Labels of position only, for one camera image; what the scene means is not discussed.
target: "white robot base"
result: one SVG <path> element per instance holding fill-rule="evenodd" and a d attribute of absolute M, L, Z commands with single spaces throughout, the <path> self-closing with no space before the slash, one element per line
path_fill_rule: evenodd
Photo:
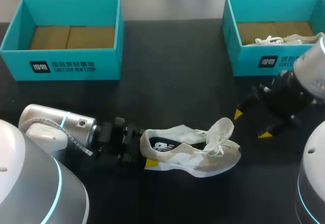
<path fill-rule="evenodd" d="M 1 223 L 86 224 L 87 191 L 54 157 L 0 120 Z"/>

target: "black table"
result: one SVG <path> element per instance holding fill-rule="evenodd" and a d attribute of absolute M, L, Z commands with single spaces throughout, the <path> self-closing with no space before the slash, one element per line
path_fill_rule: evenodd
<path fill-rule="evenodd" d="M 0 26 L 3 37 L 8 24 Z M 185 124 L 207 130 L 233 118 L 253 84 L 270 78 L 233 78 L 220 19 L 125 23 L 122 77 L 114 81 L 18 82 L 0 60 L 0 118 L 17 125 L 29 104 L 143 128 Z M 79 152 L 66 166 L 84 183 L 89 223 L 299 223 L 295 189 L 304 145 L 324 113 L 308 108 L 299 130 L 260 142 L 256 130 L 273 118 L 263 107 L 235 124 L 242 158 L 232 170 L 206 179 L 182 171 L 130 172 L 113 157 Z"/>

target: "blue light ring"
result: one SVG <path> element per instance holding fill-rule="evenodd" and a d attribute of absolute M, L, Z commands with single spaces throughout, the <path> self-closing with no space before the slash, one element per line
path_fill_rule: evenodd
<path fill-rule="evenodd" d="M 320 222 L 318 220 L 316 220 L 316 218 L 310 213 L 310 211 L 308 210 L 307 206 L 305 205 L 305 202 L 303 201 L 303 198 L 300 194 L 300 188 L 299 188 L 299 175 L 298 175 L 298 181 L 297 181 L 297 188 L 298 188 L 298 194 L 299 194 L 299 198 L 301 200 L 301 203 L 303 204 L 303 206 L 305 207 L 307 213 L 310 215 L 310 217 L 317 223 L 320 224 Z"/>
<path fill-rule="evenodd" d="M 55 158 L 53 158 L 55 163 L 56 163 L 56 166 L 57 166 L 57 170 L 59 172 L 59 184 L 58 184 L 58 187 L 57 187 L 57 191 L 56 191 L 56 196 L 55 196 L 55 199 L 54 199 L 54 202 L 49 210 L 49 212 L 47 213 L 47 215 L 45 216 L 44 220 L 41 222 L 41 224 L 45 224 L 48 219 L 51 217 L 54 209 L 55 209 L 55 206 L 57 204 L 57 201 L 59 200 L 59 197 L 60 197 L 60 193 L 61 193 L 61 188 L 62 188 L 62 174 L 61 174 L 61 169 L 60 169 L 60 166 L 58 164 L 58 162 L 56 161 Z"/>

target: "shoelace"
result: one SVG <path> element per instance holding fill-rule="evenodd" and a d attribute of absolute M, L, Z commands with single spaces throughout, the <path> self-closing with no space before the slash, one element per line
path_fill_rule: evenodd
<path fill-rule="evenodd" d="M 272 37 L 269 35 L 265 40 L 255 39 L 255 43 L 258 45 L 281 45 L 284 43 L 281 37 Z"/>
<path fill-rule="evenodd" d="M 198 132 L 199 134 L 202 134 L 203 136 L 207 137 L 208 131 L 199 130 L 199 129 L 196 129 L 195 131 Z M 215 156 L 218 156 L 218 157 L 223 156 L 224 151 L 223 151 L 221 143 L 220 142 L 207 142 L 207 144 L 213 144 L 213 143 L 216 144 L 216 146 L 212 150 L 209 150 L 208 154 L 209 155 L 215 155 Z"/>

